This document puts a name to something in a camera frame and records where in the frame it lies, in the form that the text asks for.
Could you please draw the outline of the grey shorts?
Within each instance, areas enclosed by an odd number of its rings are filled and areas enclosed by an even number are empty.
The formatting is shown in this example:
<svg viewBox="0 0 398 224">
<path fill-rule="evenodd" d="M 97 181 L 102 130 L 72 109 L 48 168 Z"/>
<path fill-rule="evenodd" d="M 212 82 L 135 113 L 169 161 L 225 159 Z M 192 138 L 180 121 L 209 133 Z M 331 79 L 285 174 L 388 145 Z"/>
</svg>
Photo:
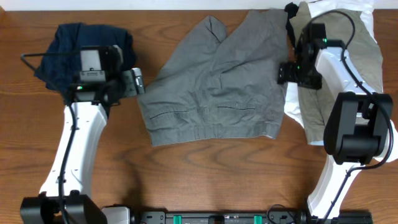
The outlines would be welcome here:
<svg viewBox="0 0 398 224">
<path fill-rule="evenodd" d="M 250 11 L 232 32 L 214 16 L 177 45 L 138 97 L 153 146 L 204 139 L 277 137 L 287 87 L 286 12 Z"/>
</svg>

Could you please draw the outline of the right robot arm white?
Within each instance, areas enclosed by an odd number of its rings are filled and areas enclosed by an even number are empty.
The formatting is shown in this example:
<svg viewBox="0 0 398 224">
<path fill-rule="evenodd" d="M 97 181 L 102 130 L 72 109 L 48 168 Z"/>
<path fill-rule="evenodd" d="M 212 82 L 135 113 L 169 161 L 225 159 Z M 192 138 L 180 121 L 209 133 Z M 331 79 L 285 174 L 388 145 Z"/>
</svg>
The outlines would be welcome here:
<svg viewBox="0 0 398 224">
<path fill-rule="evenodd" d="M 391 155 L 392 99 L 366 83 L 349 58 L 347 44 L 327 39 L 324 24 L 309 22 L 303 28 L 295 54 L 296 61 L 280 65 L 277 82 L 314 90 L 326 85 L 335 99 L 323 134 L 328 157 L 307 205 L 309 223 L 337 223 L 354 177 L 373 169 L 375 157 L 383 155 L 384 164 Z"/>
</svg>

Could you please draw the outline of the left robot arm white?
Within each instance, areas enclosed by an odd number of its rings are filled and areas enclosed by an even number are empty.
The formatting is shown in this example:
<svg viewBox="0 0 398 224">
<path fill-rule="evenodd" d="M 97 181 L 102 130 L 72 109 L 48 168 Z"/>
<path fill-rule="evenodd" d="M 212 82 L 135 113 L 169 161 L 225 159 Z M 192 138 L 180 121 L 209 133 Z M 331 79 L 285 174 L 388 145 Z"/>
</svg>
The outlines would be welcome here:
<svg viewBox="0 0 398 224">
<path fill-rule="evenodd" d="M 36 197 L 20 207 L 24 223 L 134 223 L 125 205 L 99 208 L 91 199 L 91 181 L 101 133 L 112 106 L 120 99 L 143 94 L 139 68 L 122 71 L 123 52 L 117 45 L 87 46 L 71 52 L 81 68 L 60 92 L 64 125 L 52 168 Z"/>
</svg>

